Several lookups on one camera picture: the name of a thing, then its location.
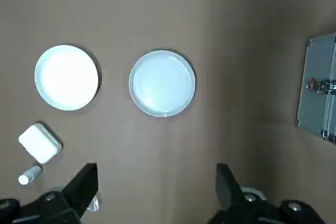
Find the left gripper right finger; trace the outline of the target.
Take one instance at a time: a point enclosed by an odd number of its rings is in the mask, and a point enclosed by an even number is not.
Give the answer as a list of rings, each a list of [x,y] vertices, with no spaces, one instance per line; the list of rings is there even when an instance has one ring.
[[[261,191],[240,187],[226,164],[216,165],[216,195],[221,208],[210,223],[325,223],[303,201],[289,199],[275,206]]]

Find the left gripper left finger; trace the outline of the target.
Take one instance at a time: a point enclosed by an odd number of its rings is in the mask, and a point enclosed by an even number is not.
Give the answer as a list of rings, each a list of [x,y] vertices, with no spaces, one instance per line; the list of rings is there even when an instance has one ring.
[[[29,204],[1,199],[1,223],[81,223],[97,192],[97,164],[87,163],[62,190],[46,192]]]

